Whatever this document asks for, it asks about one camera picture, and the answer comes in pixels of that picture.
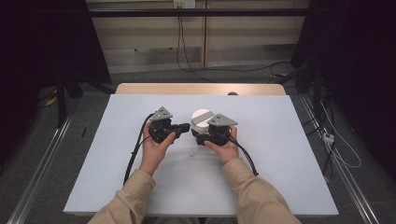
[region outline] black cord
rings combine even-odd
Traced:
[[[149,114],[145,121],[143,122],[142,128],[140,129],[140,134],[137,137],[136,145],[134,146],[134,151],[132,152],[131,159],[129,160],[128,167],[126,168],[125,172],[125,177],[124,177],[124,182],[123,184],[126,183],[126,181],[129,178],[129,174],[131,173],[132,165],[134,164],[134,158],[136,158],[137,152],[139,151],[140,146],[142,146],[143,142],[145,142],[149,137],[146,137],[143,139],[142,142],[140,142],[140,138],[142,138],[143,130],[145,129],[146,123],[148,122],[149,118],[151,118],[154,114]]]
[[[245,148],[242,147],[242,146],[238,143],[238,141],[236,141],[235,138],[233,138],[232,136],[230,136],[230,138],[227,138],[227,137],[223,136],[223,135],[220,134],[220,133],[215,133],[215,134],[218,135],[219,137],[223,138],[223,139],[227,139],[228,141],[234,143],[236,146],[240,147],[241,150],[242,150],[242,152],[245,154],[248,163],[250,164],[251,171],[253,172],[253,174],[254,174],[254,175],[259,175],[259,173],[257,173],[256,167],[254,166],[254,162],[253,162],[253,160],[251,159],[250,155],[249,155],[248,152],[245,150]]]
[[[302,123],[301,124],[301,126],[305,126],[305,125],[307,125],[308,123],[310,123],[312,120],[314,120],[314,119],[316,119],[317,117],[316,116],[314,116],[312,119],[309,119],[309,120],[307,120],[307,121],[305,121],[304,123]]]
[[[319,126],[315,130],[312,130],[311,132],[306,133],[305,136],[311,135],[312,133],[315,133],[315,132],[317,132],[320,129],[321,129],[321,124],[319,124]]]
[[[331,115],[330,115],[330,120],[329,120],[329,122],[332,124],[331,126],[333,126],[333,125],[334,125],[334,113],[333,113],[333,111],[332,111],[332,107],[330,106],[331,95],[329,94],[329,91],[328,91],[328,90],[325,90],[325,91],[327,91],[327,94],[326,94],[325,96],[320,96],[320,97],[323,99],[323,107],[324,107],[324,110],[327,111],[328,108],[329,108],[329,110],[330,110]],[[322,111],[322,115],[324,115],[323,121],[327,118],[327,116],[325,116],[325,111],[324,111],[324,110]],[[332,135],[334,136],[334,128],[333,128],[333,127],[330,128],[329,133],[332,134]],[[325,165],[324,165],[323,168],[322,168],[322,174],[325,175],[327,166],[328,166],[328,164],[330,163],[330,169],[331,169],[331,170],[330,170],[330,176],[329,176],[329,178],[330,178],[330,180],[331,180],[331,179],[332,179],[332,174],[333,174],[333,168],[332,168],[332,154],[333,154],[334,148],[335,148],[335,139],[334,139],[334,141],[332,142],[330,152],[327,150],[326,144],[324,143],[323,139],[321,139],[321,140],[322,140],[322,144],[323,144],[323,146],[324,146],[324,149],[325,149],[326,152],[328,153],[327,159],[326,159],[326,162],[325,162]]]
[[[182,42],[183,42],[184,55],[185,55],[185,58],[186,58],[186,61],[187,61],[187,65],[189,66],[189,69],[185,69],[185,68],[181,67],[180,61],[178,60],[178,52],[179,52],[179,48],[180,48],[180,38],[182,39]],[[270,65],[265,65],[265,66],[260,67],[260,68],[252,68],[252,69],[244,69],[244,70],[242,70],[242,69],[226,69],[226,68],[199,68],[199,69],[192,69],[191,65],[190,65],[189,58],[187,56],[187,52],[186,52],[186,44],[185,44],[185,41],[184,41],[183,20],[182,20],[181,17],[178,18],[177,66],[182,71],[193,72],[194,75],[196,77],[200,78],[200,79],[203,79],[203,80],[209,81],[209,82],[217,83],[216,81],[211,80],[209,78],[200,77],[195,72],[199,72],[199,71],[254,72],[254,71],[260,71],[260,70],[263,70],[263,69],[266,69],[266,68],[270,68],[271,69],[271,79],[270,79],[270,81],[271,81],[272,80],[272,76],[273,76],[272,67],[274,65],[281,64],[281,63],[290,64],[290,62],[277,62],[277,63],[272,63]]]
[[[183,41],[183,49],[184,49],[184,56],[186,58],[187,61],[187,65],[189,66],[190,70],[184,69],[180,66],[180,62],[178,61],[178,49],[180,48],[180,37]],[[187,57],[187,51],[186,51],[186,43],[184,41],[184,27],[183,27],[183,19],[181,19],[181,17],[178,17],[178,41],[177,41],[177,65],[178,67],[185,72],[192,72],[196,77],[208,81],[208,82],[213,82],[213,83],[218,83],[214,80],[211,80],[209,78],[205,78],[205,77],[200,77],[198,76],[198,74],[195,73],[195,70],[193,70],[190,66],[190,61],[189,58]]]

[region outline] black controller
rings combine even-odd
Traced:
[[[190,130],[189,123],[171,124],[172,114],[164,107],[157,110],[151,117],[151,126],[148,129],[154,142],[160,144],[170,133],[176,133],[176,138],[179,138],[182,133],[187,133]]]
[[[217,114],[207,123],[209,127],[206,133],[198,133],[194,129],[191,129],[192,135],[196,138],[198,145],[203,145],[204,141],[210,141],[218,146],[224,146],[231,136],[229,126],[237,124],[234,120],[221,114]]]

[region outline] black curtain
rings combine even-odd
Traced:
[[[369,151],[396,178],[395,7],[389,0],[360,0],[339,8],[346,11],[317,69]],[[297,66],[315,51],[323,30],[309,18],[305,28],[293,56]]]
[[[0,1],[0,161],[23,135],[38,92],[54,86],[57,73],[110,82],[92,19],[61,13],[68,10],[88,9],[84,0]]]

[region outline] beige sleeve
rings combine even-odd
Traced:
[[[279,191],[254,176],[242,159],[227,162],[223,171],[235,192],[239,224],[300,223]]]
[[[92,223],[141,223],[155,180],[144,171],[135,170],[116,196],[90,220]]]

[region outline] white mat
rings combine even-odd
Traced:
[[[64,211],[94,214],[122,187],[145,117],[164,106],[172,123],[190,122],[201,108],[238,122],[238,142],[260,176],[285,197],[295,215],[337,215],[289,96],[112,95]],[[134,161],[136,169],[141,150]],[[217,155],[183,133],[154,175],[148,216],[235,215],[234,196]]]

